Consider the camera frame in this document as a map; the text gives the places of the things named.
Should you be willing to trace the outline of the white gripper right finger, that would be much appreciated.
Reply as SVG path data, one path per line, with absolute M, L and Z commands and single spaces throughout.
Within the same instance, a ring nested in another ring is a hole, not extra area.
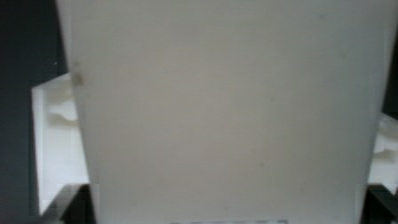
M 372 184 L 366 189 L 361 224 L 398 224 L 398 194 L 382 184 Z

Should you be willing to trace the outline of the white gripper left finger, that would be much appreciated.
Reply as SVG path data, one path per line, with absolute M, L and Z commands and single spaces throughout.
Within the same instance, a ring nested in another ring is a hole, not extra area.
M 68 184 L 52 200 L 38 224 L 96 224 L 91 188 Z

